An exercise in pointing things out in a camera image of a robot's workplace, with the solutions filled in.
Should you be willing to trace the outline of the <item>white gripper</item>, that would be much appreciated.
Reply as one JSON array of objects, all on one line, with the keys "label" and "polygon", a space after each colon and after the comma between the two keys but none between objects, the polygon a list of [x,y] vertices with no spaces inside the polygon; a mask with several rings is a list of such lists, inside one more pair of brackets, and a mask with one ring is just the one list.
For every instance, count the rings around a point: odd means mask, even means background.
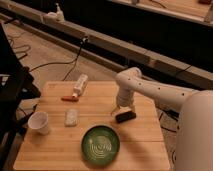
[{"label": "white gripper", "polygon": [[111,111],[111,116],[116,114],[120,110],[121,107],[127,107],[130,106],[130,109],[135,112],[135,105],[133,104],[134,98],[133,98],[134,92],[128,89],[120,88],[118,91],[118,94],[116,96],[116,106]]}]

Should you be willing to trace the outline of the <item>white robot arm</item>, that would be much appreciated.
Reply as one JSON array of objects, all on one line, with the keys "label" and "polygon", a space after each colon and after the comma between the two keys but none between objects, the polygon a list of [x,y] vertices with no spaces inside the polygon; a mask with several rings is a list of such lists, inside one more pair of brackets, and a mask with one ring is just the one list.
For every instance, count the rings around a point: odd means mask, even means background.
[{"label": "white robot arm", "polygon": [[137,67],[117,73],[115,82],[115,110],[134,109],[137,92],[179,114],[174,171],[213,171],[213,90],[145,80]]}]

